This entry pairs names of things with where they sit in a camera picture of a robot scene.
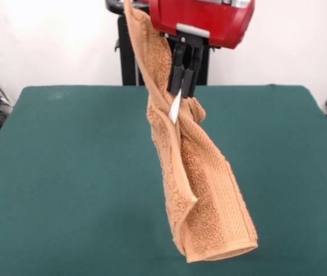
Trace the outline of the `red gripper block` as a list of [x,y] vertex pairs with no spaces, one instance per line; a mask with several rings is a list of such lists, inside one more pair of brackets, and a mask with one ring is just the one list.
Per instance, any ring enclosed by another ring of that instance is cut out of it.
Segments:
[[182,98],[194,96],[203,46],[192,49],[190,65],[185,69],[188,38],[199,37],[214,48],[235,49],[243,40],[254,11],[255,1],[149,1],[153,27],[167,37],[177,38],[167,90],[178,94],[182,85]]

